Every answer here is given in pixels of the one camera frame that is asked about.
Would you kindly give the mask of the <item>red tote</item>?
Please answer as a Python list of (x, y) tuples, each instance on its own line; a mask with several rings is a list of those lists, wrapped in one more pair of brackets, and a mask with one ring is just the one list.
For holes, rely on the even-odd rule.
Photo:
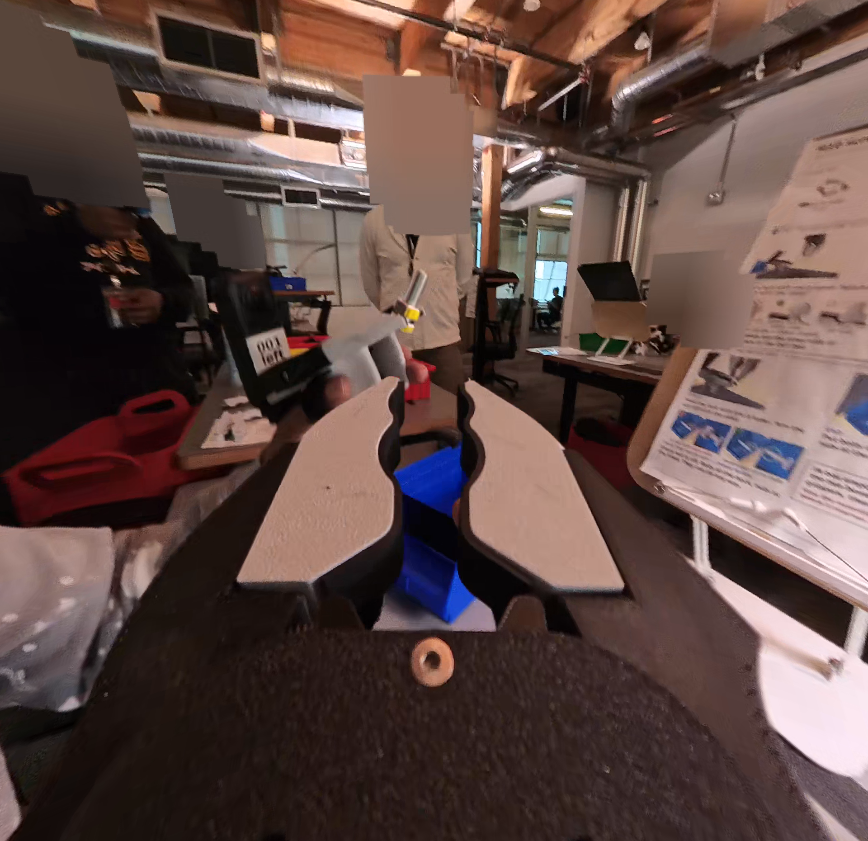
[(29, 456), (3, 474), (18, 523), (127, 501), (159, 500), (202, 471), (179, 466), (177, 450), (199, 408), (177, 391), (124, 403)]

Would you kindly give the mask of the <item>red bag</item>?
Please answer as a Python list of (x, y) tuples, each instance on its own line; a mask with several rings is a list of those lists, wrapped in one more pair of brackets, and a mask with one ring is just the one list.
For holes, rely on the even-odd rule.
[(572, 426), (566, 449), (579, 453), (609, 484), (625, 491), (636, 486), (627, 467), (632, 435), (621, 423), (583, 416)]

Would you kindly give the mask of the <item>person's left hand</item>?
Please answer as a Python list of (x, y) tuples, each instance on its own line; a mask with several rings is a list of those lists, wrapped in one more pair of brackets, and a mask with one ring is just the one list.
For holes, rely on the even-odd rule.
[(315, 423), (348, 401), (352, 395), (352, 383), (343, 375), (312, 380), (299, 400), (278, 421), (271, 441), (260, 453), (259, 463), (264, 465), (282, 449), (298, 444)]

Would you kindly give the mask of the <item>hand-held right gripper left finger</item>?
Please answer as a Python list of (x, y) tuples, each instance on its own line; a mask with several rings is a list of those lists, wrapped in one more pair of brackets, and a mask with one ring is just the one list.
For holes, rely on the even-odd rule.
[(394, 472), (405, 385), (384, 378), (328, 412), (292, 454), (237, 583), (316, 604), (336, 595), (366, 609), (403, 565)]

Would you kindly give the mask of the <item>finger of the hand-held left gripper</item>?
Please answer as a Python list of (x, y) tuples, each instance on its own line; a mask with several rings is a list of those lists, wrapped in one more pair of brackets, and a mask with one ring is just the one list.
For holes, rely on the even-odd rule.
[(372, 360), (381, 380), (396, 378), (404, 386), (409, 384), (408, 360), (396, 332), (390, 332), (372, 344)]
[(395, 314), (381, 315), (360, 331), (331, 336), (322, 343), (322, 351), (335, 375), (343, 375), (352, 383), (353, 392), (362, 392), (379, 385), (372, 360), (372, 344), (390, 332), (399, 330), (400, 320)]

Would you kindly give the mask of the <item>white paper packets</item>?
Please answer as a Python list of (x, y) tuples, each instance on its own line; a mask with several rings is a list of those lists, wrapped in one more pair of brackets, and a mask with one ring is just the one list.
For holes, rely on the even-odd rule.
[(225, 449), (268, 444), (274, 437), (270, 422), (244, 395), (228, 397), (201, 444), (203, 449)]

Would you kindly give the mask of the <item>silver air duct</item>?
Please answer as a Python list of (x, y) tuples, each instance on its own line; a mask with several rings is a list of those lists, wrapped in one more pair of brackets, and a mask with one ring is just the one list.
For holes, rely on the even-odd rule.
[(639, 104), (698, 76), (709, 65), (709, 51), (708, 42), (701, 40), (667, 59), (653, 62), (622, 81), (611, 99), (609, 129), (626, 131)]

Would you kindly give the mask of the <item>steel hex bolt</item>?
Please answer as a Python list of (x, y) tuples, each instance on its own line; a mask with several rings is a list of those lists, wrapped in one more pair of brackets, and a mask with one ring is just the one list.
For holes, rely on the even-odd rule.
[(414, 271), (406, 293), (397, 299), (392, 306), (392, 313), (400, 320), (399, 330), (404, 334), (412, 334), (425, 313), (421, 306), (421, 299), (427, 281), (428, 276), (425, 271)]

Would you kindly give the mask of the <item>black flag panel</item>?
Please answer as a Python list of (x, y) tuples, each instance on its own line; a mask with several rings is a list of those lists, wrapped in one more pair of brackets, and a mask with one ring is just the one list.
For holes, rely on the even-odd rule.
[(584, 263), (577, 271), (595, 303), (642, 301), (634, 271), (627, 260)]

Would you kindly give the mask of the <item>white air vent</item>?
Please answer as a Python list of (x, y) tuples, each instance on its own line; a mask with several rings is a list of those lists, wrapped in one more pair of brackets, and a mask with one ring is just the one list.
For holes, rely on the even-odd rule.
[(157, 9), (152, 22), (164, 64), (231, 80), (265, 82), (261, 43), (255, 33)]

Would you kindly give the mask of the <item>black office chair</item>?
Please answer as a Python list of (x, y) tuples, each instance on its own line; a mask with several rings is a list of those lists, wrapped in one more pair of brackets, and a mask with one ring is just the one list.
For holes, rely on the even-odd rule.
[(472, 345), (472, 380), (497, 383), (514, 398), (519, 383), (496, 369), (512, 360), (518, 351), (517, 331), (525, 306), (524, 294), (516, 293), (519, 279), (514, 272), (476, 269), (475, 322)]

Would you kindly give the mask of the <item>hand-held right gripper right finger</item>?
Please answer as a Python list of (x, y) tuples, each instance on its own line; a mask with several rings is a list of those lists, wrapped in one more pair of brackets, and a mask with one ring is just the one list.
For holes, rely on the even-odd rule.
[(485, 388), (460, 391), (462, 533), (527, 586), (555, 595), (620, 595), (623, 576), (558, 440)]

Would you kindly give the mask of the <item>wooden board stand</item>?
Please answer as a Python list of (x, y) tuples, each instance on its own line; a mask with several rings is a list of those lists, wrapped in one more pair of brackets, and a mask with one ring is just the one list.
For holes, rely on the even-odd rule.
[[(646, 304), (642, 301), (593, 301), (591, 314), (594, 332), (602, 337), (602, 343), (593, 354), (594, 359), (610, 363), (626, 361), (633, 345), (645, 343), (650, 337)], [(617, 354), (608, 354), (611, 341), (623, 342)]]

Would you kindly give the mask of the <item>printed instruction sheet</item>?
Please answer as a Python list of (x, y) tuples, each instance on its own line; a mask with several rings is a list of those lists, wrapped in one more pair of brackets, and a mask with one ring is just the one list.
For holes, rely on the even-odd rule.
[(699, 350), (642, 466), (866, 581), (867, 131), (810, 140), (744, 256), (749, 313)]

